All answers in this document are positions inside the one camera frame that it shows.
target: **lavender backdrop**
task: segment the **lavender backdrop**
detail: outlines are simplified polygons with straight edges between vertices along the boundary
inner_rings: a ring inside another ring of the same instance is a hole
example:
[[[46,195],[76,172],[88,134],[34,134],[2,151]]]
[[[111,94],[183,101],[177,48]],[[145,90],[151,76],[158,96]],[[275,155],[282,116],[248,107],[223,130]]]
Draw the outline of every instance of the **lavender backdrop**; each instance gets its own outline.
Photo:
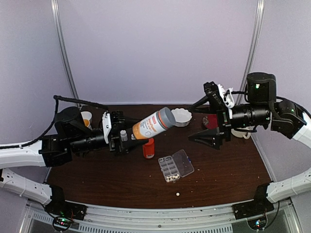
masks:
[[[59,1],[79,97],[193,103],[203,83],[238,89],[257,1]]]

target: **gray bottle cap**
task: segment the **gray bottle cap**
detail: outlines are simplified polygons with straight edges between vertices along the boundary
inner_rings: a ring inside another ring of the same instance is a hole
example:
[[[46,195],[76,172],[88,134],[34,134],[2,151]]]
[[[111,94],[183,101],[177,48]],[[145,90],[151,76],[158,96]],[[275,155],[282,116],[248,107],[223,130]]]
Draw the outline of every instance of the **gray bottle cap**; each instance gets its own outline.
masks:
[[[167,128],[171,128],[176,124],[175,117],[168,107],[164,107],[159,111],[161,119]]]
[[[120,131],[120,135],[121,135],[121,136],[126,136],[126,135],[127,135],[127,134],[126,134],[126,131],[125,131],[125,130],[121,130],[121,131]]]

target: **white paper cup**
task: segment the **white paper cup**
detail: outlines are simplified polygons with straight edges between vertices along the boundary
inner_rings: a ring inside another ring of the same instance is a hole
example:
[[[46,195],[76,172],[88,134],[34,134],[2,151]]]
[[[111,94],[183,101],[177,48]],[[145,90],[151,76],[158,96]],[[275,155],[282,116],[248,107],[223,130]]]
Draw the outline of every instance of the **white paper cup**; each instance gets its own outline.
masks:
[[[81,112],[81,115],[83,119],[88,120],[90,124],[92,124],[92,113],[84,111],[84,112]]]

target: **bottle label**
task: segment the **bottle label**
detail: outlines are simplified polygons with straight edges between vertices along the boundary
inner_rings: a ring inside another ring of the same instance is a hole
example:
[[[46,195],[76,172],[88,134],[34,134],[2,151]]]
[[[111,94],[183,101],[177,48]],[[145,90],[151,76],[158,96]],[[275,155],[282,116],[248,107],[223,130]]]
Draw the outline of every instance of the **bottle label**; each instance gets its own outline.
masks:
[[[136,139],[152,138],[155,135],[165,131],[157,118],[157,114],[159,114],[159,111],[153,113],[133,126],[133,134]]]

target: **black cable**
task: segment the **black cable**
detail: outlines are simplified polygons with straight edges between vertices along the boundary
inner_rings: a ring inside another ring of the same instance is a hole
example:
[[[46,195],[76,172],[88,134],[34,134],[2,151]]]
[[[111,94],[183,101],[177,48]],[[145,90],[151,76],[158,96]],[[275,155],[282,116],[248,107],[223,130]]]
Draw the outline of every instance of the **black cable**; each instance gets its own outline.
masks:
[[[231,94],[232,95],[235,95],[235,94],[245,95],[245,91],[232,91]]]
[[[274,221],[275,221],[275,219],[276,219],[276,217],[277,217],[277,215],[278,215],[279,210],[280,210],[280,201],[278,201],[278,206],[277,206],[276,215],[274,216],[274,218],[272,219],[272,221],[269,223],[269,225],[266,226],[266,227],[264,227],[265,230],[266,230],[268,227],[270,227],[270,226],[274,223]]]
[[[58,113],[59,100],[65,101],[65,102],[71,102],[71,103],[86,104],[86,105],[93,106],[93,107],[96,107],[96,108],[102,108],[102,109],[108,110],[108,106],[107,105],[103,105],[103,104],[100,104],[100,103],[89,102],[89,101],[86,101],[86,100],[77,100],[77,99],[73,99],[73,98],[66,98],[66,97],[57,96],[57,95],[55,95],[53,98],[55,99],[54,117]],[[30,141],[30,142],[27,142],[25,144],[21,144],[21,145],[2,146],[2,147],[0,147],[0,150],[2,150],[2,149],[13,149],[13,148],[27,147],[27,146],[30,146],[30,145],[36,143],[37,141],[41,140],[42,137],[44,135],[46,135],[47,132],[53,127],[53,125],[54,125],[54,117],[53,117],[52,122],[48,126],[48,128],[39,137],[37,137],[36,139],[34,139],[34,140]]]
[[[85,104],[85,105],[89,105],[92,107],[102,108],[102,109],[108,110],[107,105],[103,105],[100,103],[90,102],[90,101],[86,101],[86,100],[78,100],[78,99],[73,99],[73,98],[67,98],[67,97],[62,97],[62,96],[57,96],[57,95],[55,95],[53,98],[55,100],[61,100],[61,101],[70,102],[70,103],[80,103],[80,104]]]
[[[59,104],[58,100],[55,99],[55,112],[54,112],[54,116],[58,112],[58,104]],[[0,147],[0,150],[1,149],[12,149],[12,148],[21,148],[21,147],[30,146],[33,143],[36,143],[37,141],[39,141],[53,127],[53,124],[54,124],[54,118],[53,118],[52,122],[50,123],[49,127],[39,137],[37,137],[36,139],[34,139],[34,140],[30,141],[30,142],[27,142],[25,144],[22,144],[22,145],[3,146],[3,147]]]
[[[40,203],[40,202],[38,202],[38,201],[36,201],[36,202],[39,203],[39,204],[42,206],[43,210],[44,210],[50,217],[53,218],[52,227],[54,228],[54,230],[59,231],[59,229],[57,229],[57,228],[55,227],[55,224],[56,224],[56,223],[59,224],[59,221],[63,222],[63,219],[65,219],[65,220],[66,220],[66,223],[68,223],[69,225],[68,225],[66,228],[64,228],[64,229],[62,229],[62,228],[59,227],[59,228],[61,229],[62,232],[67,231],[67,230],[70,228],[70,226],[72,225],[72,223],[74,223],[74,221],[72,221],[72,220],[70,220],[69,218],[64,217],[64,216],[53,216],[49,211],[47,211],[47,209],[45,208],[45,206],[44,206],[42,203]]]
[[[239,131],[239,132],[244,132],[244,133],[257,133],[257,128],[258,125],[255,125],[254,128],[252,130],[245,130],[245,129],[238,129],[238,128],[234,128],[235,131]]]
[[[269,108],[272,113],[272,116],[277,120],[282,120],[282,118],[279,116],[279,114],[276,112],[276,109],[274,108],[274,101],[269,101]]]

